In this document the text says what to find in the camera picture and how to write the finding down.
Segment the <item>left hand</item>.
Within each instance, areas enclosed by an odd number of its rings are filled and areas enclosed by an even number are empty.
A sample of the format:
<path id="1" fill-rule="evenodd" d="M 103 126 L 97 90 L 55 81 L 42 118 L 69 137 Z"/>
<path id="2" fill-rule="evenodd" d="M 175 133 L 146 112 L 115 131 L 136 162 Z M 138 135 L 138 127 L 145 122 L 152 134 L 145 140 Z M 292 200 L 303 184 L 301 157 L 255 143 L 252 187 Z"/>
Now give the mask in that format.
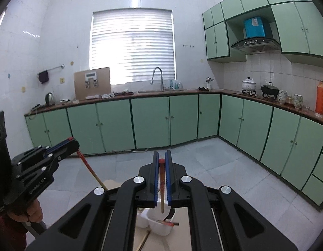
<path id="1" fill-rule="evenodd" d="M 40 223 L 43 220 L 43 212 L 38 199 L 34 200 L 31 205 L 26 209 L 24 214 L 16 215 L 12 211 L 8 212 L 8 216 L 20 223 L 32 222 Z"/>

